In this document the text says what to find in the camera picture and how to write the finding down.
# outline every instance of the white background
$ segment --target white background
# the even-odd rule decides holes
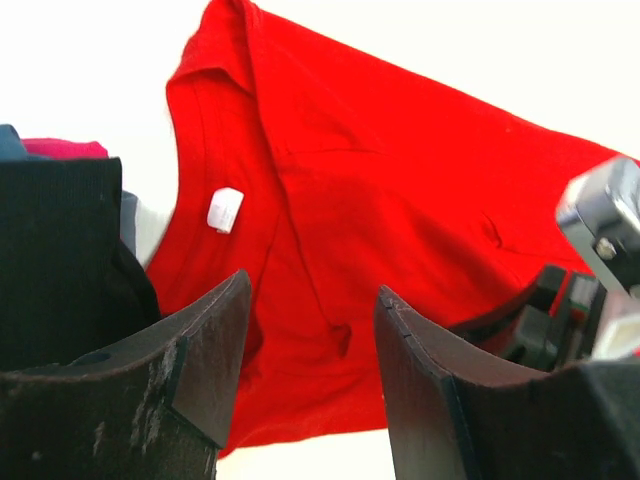
[[[0,123],[23,137],[98,140],[120,156],[124,186],[147,212],[143,257],[177,188],[164,86],[206,3],[0,0]],[[640,158],[638,1],[257,3],[530,121]],[[239,450],[218,468],[221,480],[393,479],[384,431]]]

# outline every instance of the screw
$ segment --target screw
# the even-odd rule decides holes
[[[608,238],[601,238],[598,241],[596,244],[596,253],[603,260],[611,260],[618,254],[616,247]]]

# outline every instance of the pink cloth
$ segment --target pink cloth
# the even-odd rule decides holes
[[[27,138],[22,140],[22,144],[32,155],[42,155],[55,160],[109,156],[107,150],[98,142],[76,143],[57,138]]]

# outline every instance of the white tag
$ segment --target white tag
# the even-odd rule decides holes
[[[216,190],[211,198],[207,224],[220,233],[231,233],[243,199],[244,193],[233,188]]]

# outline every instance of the blue fabric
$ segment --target blue fabric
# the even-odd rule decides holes
[[[22,144],[18,132],[12,125],[0,125],[0,162],[15,160],[51,160],[41,155],[30,155]],[[138,197],[122,192],[120,207],[120,237],[122,243],[136,253],[136,210]]]

